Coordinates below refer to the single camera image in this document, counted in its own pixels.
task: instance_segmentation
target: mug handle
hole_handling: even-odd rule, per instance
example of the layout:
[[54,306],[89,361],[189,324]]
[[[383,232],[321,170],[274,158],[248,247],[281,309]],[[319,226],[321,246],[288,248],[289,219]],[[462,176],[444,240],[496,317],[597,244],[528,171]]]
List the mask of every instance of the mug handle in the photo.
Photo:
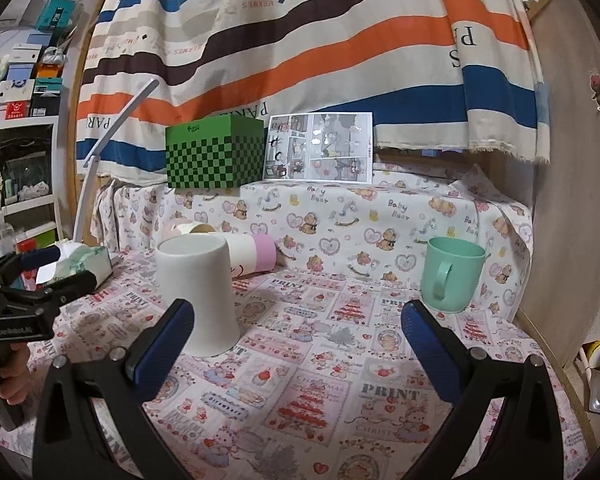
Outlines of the mug handle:
[[445,297],[446,280],[449,278],[452,267],[453,265],[449,262],[442,262],[438,267],[438,274],[433,282],[433,295],[439,300],[443,300]]

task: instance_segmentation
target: human hand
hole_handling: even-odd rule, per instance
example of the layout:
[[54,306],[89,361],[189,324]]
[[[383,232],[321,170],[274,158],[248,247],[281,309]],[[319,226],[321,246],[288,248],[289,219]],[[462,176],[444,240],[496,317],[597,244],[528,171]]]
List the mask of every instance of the human hand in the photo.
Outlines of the human hand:
[[26,343],[11,343],[13,354],[9,362],[0,368],[4,379],[0,385],[0,396],[9,404],[20,404],[29,393],[29,368],[27,362],[31,352]]

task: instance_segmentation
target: red heart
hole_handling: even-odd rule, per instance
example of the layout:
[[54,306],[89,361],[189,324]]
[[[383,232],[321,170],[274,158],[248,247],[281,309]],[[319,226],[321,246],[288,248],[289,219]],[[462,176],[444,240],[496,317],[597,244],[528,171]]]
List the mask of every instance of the red heart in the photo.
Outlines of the red heart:
[[328,465],[321,464],[320,462],[314,462],[314,471],[317,472],[318,475],[324,475],[328,470]]

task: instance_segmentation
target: orange stripe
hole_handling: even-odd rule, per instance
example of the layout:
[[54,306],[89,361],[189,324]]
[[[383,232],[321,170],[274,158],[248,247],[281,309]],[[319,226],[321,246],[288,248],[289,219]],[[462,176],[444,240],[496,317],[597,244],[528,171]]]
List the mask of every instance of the orange stripe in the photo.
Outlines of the orange stripe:
[[442,0],[451,23],[475,22],[489,27],[498,41],[529,50],[520,22],[508,14],[489,12],[481,0]]
[[[212,112],[239,107],[289,88],[305,79],[344,70],[402,46],[432,44],[453,46],[454,37],[446,16],[399,16],[366,28],[339,43],[307,50],[275,68],[248,76],[195,97],[179,106],[158,100],[145,100],[133,113],[141,121],[180,124]],[[116,114],[130,95],[93,94],[78,104],[77,118],[89,114]]]

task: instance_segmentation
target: red box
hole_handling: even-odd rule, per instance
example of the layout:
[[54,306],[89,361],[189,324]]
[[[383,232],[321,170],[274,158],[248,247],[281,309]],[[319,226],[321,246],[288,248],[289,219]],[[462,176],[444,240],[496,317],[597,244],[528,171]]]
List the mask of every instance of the red box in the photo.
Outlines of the red box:
[[7,103],[7,111],[5,119],[22,119],[27,117],[29,101],[9,101]]

